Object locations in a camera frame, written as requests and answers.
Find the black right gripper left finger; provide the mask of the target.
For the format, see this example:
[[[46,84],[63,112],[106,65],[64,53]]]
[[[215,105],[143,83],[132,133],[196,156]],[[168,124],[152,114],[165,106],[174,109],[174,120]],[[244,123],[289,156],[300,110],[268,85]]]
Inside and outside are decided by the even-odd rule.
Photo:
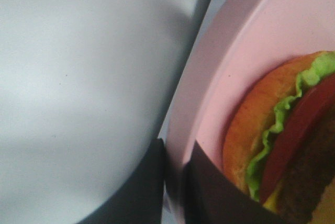
[[[80,223],[161,223],[164,172],[164,142],[154,139],[122,187]]]

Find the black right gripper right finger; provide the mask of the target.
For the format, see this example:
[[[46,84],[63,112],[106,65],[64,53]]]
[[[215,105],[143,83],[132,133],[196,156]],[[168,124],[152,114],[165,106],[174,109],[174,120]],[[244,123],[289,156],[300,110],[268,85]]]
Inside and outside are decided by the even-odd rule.
[[[186,166],[184,191],[186,223],[285,223],[229,182],[197,142]]]

